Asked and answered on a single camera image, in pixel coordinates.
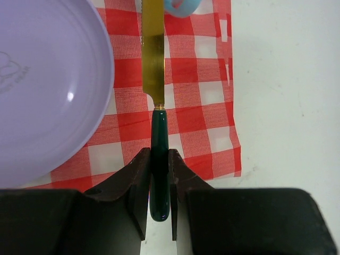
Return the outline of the light blue mug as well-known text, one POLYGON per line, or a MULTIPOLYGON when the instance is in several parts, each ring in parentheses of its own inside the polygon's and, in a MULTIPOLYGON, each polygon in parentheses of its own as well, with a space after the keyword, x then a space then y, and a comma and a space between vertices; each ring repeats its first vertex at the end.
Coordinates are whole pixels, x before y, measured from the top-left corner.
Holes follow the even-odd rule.
POLYGON ((187 18, 198 8, 201 0, 171 1, 164 0, 164 9, 177 18, 187 18))

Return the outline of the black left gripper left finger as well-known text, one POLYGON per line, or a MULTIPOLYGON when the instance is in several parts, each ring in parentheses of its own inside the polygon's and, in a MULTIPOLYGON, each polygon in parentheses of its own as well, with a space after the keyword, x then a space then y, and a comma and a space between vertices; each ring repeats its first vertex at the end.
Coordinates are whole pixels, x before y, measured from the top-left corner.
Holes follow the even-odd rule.
POLYGON ((1 191, 1 254, 139 254, 146 237, 150 149, 80 192, 1 191))

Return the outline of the gold knife green handle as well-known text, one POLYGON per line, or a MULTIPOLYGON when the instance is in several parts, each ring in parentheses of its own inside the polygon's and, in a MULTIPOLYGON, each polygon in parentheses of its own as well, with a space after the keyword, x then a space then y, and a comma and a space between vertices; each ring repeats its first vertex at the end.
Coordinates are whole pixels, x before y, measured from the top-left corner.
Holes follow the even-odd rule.
POLYGON ((165 221, 170 211, 168 180, 168 126, 164 92, 164 2, 141 2, 142 90, 153 101, 151 119, 150 213, 153 220, 165 221))

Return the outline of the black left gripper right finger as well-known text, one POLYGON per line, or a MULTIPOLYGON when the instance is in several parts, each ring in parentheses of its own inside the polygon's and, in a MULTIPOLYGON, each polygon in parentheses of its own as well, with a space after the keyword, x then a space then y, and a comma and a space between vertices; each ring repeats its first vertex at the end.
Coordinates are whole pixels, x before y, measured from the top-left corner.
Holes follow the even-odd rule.
POLYGON ((168 153, 178 254, 338 254, 317 203, 296 188, 216 189, 168 153))

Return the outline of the purple plastic plate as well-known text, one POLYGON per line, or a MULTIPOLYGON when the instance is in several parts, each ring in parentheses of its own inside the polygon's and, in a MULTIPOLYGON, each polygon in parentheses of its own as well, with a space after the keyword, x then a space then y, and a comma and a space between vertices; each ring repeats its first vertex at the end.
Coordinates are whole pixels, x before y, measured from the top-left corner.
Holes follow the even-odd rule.
POLYGON ((111 42, 91 1, 1 1, 1 188, 74 156, 113 83, 111 42))

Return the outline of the red white checkered cloth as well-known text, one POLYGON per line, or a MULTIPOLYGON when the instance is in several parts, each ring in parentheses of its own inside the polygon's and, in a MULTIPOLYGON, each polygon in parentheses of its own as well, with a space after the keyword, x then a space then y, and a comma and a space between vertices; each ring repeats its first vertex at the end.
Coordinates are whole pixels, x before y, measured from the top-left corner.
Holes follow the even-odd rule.
MULTIPOLYGON (((113 46, 115 82, 107 113, 85 146, 30 183, 85 191, 150 146, 152 99, 141 88, 140 1, 94 1, 113 46)), ((230 1, 202 1, 187 18, 165 15, 165 107, 169 146, 202 179, 241 174, 233 118, 230 1)))

